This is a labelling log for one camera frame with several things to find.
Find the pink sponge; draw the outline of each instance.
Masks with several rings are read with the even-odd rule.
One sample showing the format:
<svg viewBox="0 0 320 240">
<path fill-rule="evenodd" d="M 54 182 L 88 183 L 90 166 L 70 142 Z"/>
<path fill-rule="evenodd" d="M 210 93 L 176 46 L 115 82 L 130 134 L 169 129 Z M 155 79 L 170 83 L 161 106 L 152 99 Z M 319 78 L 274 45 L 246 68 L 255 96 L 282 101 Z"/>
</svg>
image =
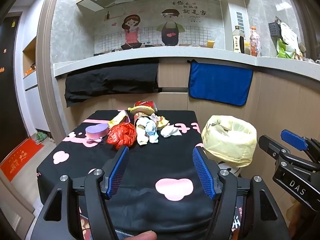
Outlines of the pink sponge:
<svg viewBox="0 0 320 240">
<path fill-rule="evenodd" d="M 97 125 L 88 126 L 85 129 L 85 132 L 89 139 L 97 140 L 109 133 L 109 126 L 107 123 L 99 123 Z"/>
</svg>

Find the black basket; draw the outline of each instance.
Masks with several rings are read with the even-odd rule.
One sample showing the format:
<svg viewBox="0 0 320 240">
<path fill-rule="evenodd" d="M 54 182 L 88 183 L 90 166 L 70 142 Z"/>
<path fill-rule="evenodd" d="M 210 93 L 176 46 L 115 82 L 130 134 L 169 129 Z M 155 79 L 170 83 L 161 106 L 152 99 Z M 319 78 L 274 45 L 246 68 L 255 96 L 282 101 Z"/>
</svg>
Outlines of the black basket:
<svg viewBox="0 0 320 240">
<path fill-rule="evenodd" d="M 278 23 L 269 23 L 269 30 L 271 37 L 281 38 L 281 28 Z"/>
</svg>

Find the table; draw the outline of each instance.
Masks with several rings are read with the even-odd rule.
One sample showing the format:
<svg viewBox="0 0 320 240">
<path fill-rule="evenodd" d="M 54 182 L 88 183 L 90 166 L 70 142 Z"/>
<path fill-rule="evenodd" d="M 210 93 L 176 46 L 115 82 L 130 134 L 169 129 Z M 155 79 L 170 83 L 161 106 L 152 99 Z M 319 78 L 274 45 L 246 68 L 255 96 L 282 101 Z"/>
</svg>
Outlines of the table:
<svg viewBox="0 0 320 240">
<path fill-rule="evenodd" d="M 86 176 L 101 168 L 117 150 L 113 145 L 83 143 L 85 128 L 97 122 L 111 120 L 118 111 L 96 111 L 62 141 L 37 168 L 38 187 L 42 203 L 49 196 L 60 176 Z M 130 160 L 118 193 L 107 201 L 116 229 L 136 235 L 153 230 L 158 239 L 202 239 L 213 211 L 213 202 L 205 195 L 192 161 L 192 150 L 201 143 L 196 115 L 193 111 L 158 111 L 181 127 L 182 136 L 163 138 L 157 144 L 130 147 Z M 189 179 L 191 194 L 172 201 L 156 190 L 160 179 Z M 87 216 L 84 197 L 79 197 L 82 214 Z"/>
</svg>

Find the green shirt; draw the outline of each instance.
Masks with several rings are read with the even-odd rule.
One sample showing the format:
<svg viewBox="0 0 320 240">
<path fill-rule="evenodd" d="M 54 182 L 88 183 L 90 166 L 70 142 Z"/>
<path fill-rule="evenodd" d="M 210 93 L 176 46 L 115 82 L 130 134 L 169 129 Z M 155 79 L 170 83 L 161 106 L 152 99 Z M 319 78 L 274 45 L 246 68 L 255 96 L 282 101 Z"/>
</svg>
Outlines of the green shirt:
<svg viewBox="0 0 320 240">
<path fill-rule="evenodd" d="M 164 27 L 164 25 L 165 25 L 165 27 L 168 28 L 168 29 L 174 29 L 174 28 L 176 27 L 176 25 L 177 25 L 178 31 L 179 31 L 180 33 L 184 33 L 184 32 L 185 32 L 183 26 L 180 25 L 180 24 L 178 24 L 178 23 L 167 23 L 167 24 L 163 23 L 163 24 L 160 24 L 160 25 L 157 27 L 157 31 L 158 31 L 158 32 L 161 32 L 162 29 L 163 29 L 163 27 Z"/>
</svg>

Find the yellow cup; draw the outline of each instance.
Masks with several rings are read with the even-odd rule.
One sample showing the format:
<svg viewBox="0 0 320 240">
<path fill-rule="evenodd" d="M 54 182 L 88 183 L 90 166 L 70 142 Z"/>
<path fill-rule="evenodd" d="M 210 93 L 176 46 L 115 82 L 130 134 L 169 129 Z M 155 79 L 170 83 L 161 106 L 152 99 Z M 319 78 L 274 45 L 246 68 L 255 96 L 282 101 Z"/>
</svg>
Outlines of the yellow cup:
<svg viewBox="0 0 320 240">
<path fill-rule="evenodd" d="M 207 47 L 213 48 L 215 41 L 207 41 Z"/>
</svg>

